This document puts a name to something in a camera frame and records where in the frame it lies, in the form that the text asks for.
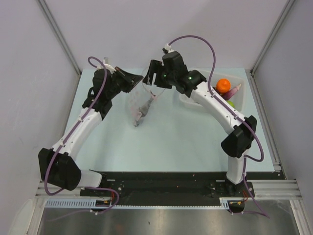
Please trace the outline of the clear zip top bag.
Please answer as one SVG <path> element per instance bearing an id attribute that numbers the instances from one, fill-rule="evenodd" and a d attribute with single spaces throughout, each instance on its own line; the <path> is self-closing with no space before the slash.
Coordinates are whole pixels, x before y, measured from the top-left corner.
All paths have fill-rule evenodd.
<path id="1" fill-rule="evenodd" d="M 149 110 L 164 93 L 165 88 L 147 85 L 141 80 L 126 96 L 126 111 L 131 125 L 140 126 Z"/>

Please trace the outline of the grey toy fish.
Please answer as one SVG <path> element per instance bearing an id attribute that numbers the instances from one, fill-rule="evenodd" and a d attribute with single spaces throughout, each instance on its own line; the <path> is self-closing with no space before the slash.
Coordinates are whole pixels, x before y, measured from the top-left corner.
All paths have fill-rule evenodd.
<path id="1" fill-rule="evenodd" d="M 152 95 L 143 105 L 141 105 L 138 109 L 136 109 L 134 113 L 134 122 L 133 122 L 133 125 L 135 127 L 138 127 L 139 125 L 143 123 L 145 117 L 147 116 L 149 112 L 150 106 L 154 102 L 155 99 L 156 99 L 156 96 Z"/>

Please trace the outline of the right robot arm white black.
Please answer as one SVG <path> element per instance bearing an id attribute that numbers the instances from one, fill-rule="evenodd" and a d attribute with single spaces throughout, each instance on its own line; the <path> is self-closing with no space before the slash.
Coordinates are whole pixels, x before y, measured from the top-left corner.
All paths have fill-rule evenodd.
<path id="1" fill-rule="evenodd" d="M 230 196 L 243 191 L 246 171 L 244 155 L 251 148 L 256 131 L 254 116 L 245 117 L 214 91 L 204 74 L 188 70 L 182 56 L 176 52 L 165 54 L 162 61 L 151 60 L 143 82 L 159 88 L 176 90 L 200 104 L 227 133 L 221 148 L 228 156 L 225 190 Z"/>

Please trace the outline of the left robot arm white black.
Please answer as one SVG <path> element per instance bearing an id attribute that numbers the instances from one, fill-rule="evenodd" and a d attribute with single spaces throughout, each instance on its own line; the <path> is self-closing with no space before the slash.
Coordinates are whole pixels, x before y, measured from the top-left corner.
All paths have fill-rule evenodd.
<path id="1" fill-rule="evenodd" d="M 99 196 L 107 192 L 108 183 L 102 180 L 102 174 L 80 169 L 76 157 L 89 135 L 108 114 L 112 100 L 121 92 L 129 93 L 142 79 L 142 75 L 110 65 L 94 72 L 92 87 L 75 123 L 51 148 L 42 148 L 38 154 L 40 174 L 48 195 L 54 194 L 48 185 L 57 186 L 59 190 L 91 187 Z"/>

